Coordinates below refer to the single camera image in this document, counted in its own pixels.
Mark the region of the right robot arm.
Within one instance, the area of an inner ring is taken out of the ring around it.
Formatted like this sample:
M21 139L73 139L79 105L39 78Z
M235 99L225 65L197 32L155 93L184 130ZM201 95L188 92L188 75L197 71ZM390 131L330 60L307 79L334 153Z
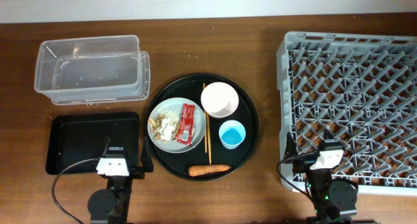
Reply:
M344 151L341 141L325 130L317 149L299 154L296 140L287 134L283 160L293 166L294 174L305 174L304 193L315 208L315 215L307 217L307 223L352 223L357 214L358 184L332 177Z

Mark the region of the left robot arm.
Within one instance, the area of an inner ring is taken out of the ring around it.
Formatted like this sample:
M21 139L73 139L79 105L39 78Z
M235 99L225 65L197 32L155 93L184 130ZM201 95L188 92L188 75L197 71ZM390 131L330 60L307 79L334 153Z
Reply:
M148 146L134 154L142 165L130 167L128 151L125 148L112 150L109 142L107 138L96 166L97 174L107 180L107 186L94 192L87 203L91 223L127 223L132 182L143 180L145 174L154 169Z

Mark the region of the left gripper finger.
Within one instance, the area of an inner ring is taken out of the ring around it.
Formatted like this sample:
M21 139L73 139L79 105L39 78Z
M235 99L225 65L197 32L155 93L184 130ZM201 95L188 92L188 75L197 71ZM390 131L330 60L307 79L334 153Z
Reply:
M109 148L109 142L110 142L110 138L107 136L105 138L105 147L104 147L104 151L103 151L103 153L101 155L101 158L105 158L106 157L106 154L107 154L108 148Z
M140 162L144 173L152 173L154 171L154 165L152 162L151 152L149 150L149 142L147 138L144 138L143 146L141 149Z

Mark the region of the wooden chopstick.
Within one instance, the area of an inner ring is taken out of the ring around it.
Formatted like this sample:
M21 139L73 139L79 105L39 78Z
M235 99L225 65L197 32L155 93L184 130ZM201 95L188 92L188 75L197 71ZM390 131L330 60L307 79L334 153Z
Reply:
M205 143L205 153L208 152L208 143L207 143L207 114L206 111L203 108L203 113L204 113L204 117L205 117L205 122L206 122L206 126L205 126L205 135L204 135L204 143Z
M210 138L210 117L208 113L206 113L206 121L207 121L207 152L208 152L208 160L209 165L212 165L212 152L211 152L211 138Z

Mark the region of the red snack wrapper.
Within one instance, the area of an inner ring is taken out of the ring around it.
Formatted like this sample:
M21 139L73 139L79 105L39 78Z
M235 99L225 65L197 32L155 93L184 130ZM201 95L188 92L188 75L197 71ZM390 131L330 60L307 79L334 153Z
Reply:
M183 104L180 116L179 127L176 134L178 143L190 146L192 144L192 129L194 127L195 106L192 104Z

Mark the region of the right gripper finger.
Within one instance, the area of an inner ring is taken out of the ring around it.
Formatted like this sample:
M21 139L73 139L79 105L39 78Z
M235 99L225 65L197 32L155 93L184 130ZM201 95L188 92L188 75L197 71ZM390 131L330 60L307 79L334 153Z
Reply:
M327 129L324 129L323 131L323 138L325 143L337 143L338 140L334 138L334 136L331 134L331 132Z
M286 136L285 158L292 158L297 155L296 141L290 132Z

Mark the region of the light blue cup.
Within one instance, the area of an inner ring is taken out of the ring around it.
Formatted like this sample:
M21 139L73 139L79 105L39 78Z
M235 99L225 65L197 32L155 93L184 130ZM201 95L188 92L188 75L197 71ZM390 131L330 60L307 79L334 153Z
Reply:
M220 126L218 134L222 145L233 150L245 139L246 129L239 121L227 120Z

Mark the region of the white tissue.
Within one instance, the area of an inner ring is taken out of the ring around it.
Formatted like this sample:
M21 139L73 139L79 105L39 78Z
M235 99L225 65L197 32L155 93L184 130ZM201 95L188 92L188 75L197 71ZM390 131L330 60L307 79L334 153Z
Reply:
M175 124L172 123L170 118L162 119L161 125L158 128L160 139L164 141L170 141L175 129Z

